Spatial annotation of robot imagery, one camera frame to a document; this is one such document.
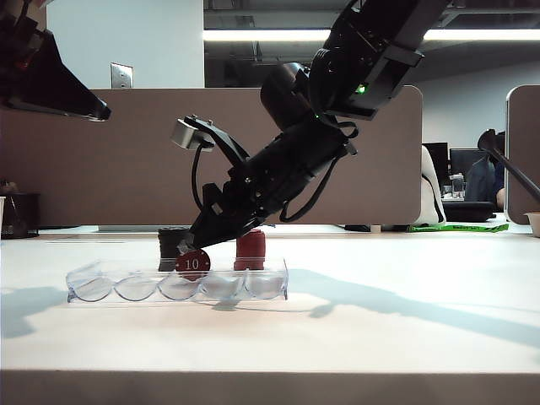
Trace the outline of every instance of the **trash can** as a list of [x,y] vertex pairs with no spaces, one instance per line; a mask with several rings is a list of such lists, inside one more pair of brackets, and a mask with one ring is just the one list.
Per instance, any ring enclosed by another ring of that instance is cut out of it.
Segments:
[[39,235],[39,196],[35,192],[13,192],[1,195],[5,197],[2,239],[32,238]]

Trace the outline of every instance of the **ceiling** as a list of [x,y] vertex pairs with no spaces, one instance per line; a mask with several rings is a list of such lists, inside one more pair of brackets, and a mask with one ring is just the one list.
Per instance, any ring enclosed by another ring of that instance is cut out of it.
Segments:
[[[348,0],[204,0],[205,30],[327,29]],[[540,29],[540,0],[455,0],[433,28]],[[309,63],[322,45],[313,42],[207,42],[207,87],[258,87],[279,63]],[[537,42],[430,41],[410,83],[540,61]]]

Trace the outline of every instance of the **green led light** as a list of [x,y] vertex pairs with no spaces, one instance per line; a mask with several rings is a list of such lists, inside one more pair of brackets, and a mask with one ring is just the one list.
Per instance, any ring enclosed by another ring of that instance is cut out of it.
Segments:
[[361,84],[358,86],[358,88],[354,91],[357,95],[362,95],[367,91],[368,87],[365,84]]

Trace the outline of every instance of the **wall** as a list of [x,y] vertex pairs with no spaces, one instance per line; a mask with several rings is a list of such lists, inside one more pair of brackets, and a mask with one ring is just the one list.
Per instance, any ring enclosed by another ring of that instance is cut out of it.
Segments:
[[424,95],[423,142],[476,148],[484,130],[505,130],[506,96],[523,84],[540,84],[540,62],[416,83]]
[[87,87],[111,87],[111,62],[133,66],[138,88],[204,87],[200,0],[56,0],[47,27]]

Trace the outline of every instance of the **robotic arm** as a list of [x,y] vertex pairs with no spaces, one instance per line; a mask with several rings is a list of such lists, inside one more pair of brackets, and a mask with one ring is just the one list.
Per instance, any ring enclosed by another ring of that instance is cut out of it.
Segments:
[[32,0],[0,0],[0,105],[104,121],[111,110],[62,64],[54,36],[27,16]]
[[[195,116],[179,120],[174,136],[184,148],[196,149],[192,189],[201,210],[181,242],[181,251],[241,237],[281,210],[291,222],[316,203],[335,164],[356,154],[350,142],[358,134],[352,121],[336,116],[371,119],[397,94],[406,73],[422,55],[417,48],[425,32],[450,0],[367,0],[358,10],[353,0],[332,27],[311,67],[288,63],[276,67],[261,88],[261,100],[282,131],[254,156],[212,122]],[[346,134],[343,129],[352,128]],[[217,144],[232,164],[223,190],[214,183],[195,182],[203,149]],[[327,170],[312,198],[288,216],[289,202],[319,173]]]

